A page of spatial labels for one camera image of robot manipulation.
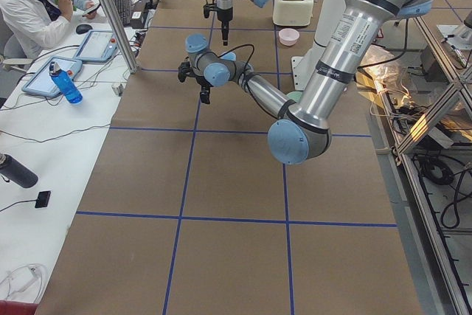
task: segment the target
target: computer mouse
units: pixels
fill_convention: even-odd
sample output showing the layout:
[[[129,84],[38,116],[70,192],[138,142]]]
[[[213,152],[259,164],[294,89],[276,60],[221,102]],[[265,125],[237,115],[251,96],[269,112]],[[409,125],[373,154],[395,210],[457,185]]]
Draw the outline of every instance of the computer mouse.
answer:
[[[91,29],[93,29],[93,27],[89,24],[80,24],[75,28],[75,32],[78,35],[82,35],[83,33],[90,31]]]

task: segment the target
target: man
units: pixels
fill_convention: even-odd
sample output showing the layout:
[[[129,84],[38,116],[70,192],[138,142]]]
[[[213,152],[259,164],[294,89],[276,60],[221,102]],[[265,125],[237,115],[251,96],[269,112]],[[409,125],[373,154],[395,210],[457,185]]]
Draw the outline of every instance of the man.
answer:
[[[60,43],[68,32],[74,7],[85,10],[92,6],[92,0],[0,0],[5,24],[28,58],[36,58],[42,49]]]

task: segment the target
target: black thermos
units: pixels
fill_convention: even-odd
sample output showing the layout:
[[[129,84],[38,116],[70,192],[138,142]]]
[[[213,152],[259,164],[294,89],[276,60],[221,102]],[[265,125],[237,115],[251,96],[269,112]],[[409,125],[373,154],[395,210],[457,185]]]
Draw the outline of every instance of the black thermos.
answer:
[[[2,153],[0,153],[0,174],[23,188],[30,188],[38,182],[36,174],[14,160],[10,155]]]

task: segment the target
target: white bowl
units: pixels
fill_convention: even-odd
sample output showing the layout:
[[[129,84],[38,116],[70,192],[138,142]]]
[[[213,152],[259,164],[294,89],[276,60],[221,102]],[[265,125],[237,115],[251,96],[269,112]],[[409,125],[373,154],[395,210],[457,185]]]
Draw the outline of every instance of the white bowl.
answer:
[[[279,31],[279,41],[286,46],[293,46],[299,37],[300,34],[295,29],[286,28]]]

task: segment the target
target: white desk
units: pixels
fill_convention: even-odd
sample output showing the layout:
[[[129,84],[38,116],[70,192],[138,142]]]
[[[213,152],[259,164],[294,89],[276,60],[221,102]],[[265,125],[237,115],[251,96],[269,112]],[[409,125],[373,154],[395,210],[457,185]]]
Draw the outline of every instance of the white desk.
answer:
[[[84,35],[77,35],[74,31],[77,24],[86,21],[80,14],[74,14],[70,34],[60,46],[82,41]],[[93,28],[98,30],[110,28],[102,16],[87,22],[91,22]],[[129,38],[134,31],[126,29]],[[71,58],[75,50],[67,49],[65,52],[55,52],[54,55]],[[38,60],[30,71],[39,69],[48,57]],[[88,86],[85,80],[100,68],[102,65],[84,64],[76,78],[77,85]],[[17,85],[5,106],[35,104],[0,111],[0,130],[44,140],[95,125],[107,125],[119,103],[111,83],[125,84],[127,77],[127,66],[122,56],[118,55],[110,69],[102,72],[95,80],[93,87],[82,90],[83,101],[79,105],[71,105],[62,99],[56,106],[41,98],[23,95],[21,87],[26,83],[26,77]],[[50,101],[53,104],[57,102],[58,99]],[[20,266],[40,263],[47,269],[43,284],[45,288],[107,132],[108,128],[98,128],[45,143],[28,142],[0,134],[0,151],[20,161],[39,177],[38,183],[29,189],[0,180],[0,209],[17,201],[36,199],[40,191],[51,190],[47,208],[35,209],[33,202],[18,204],[0,213],[0,281],[9,271]],[[29,291],[11,300],[32,302],[38,288],[39,284],[36,283]],[[5,295],[5,289],[0,288],[0,299]]]

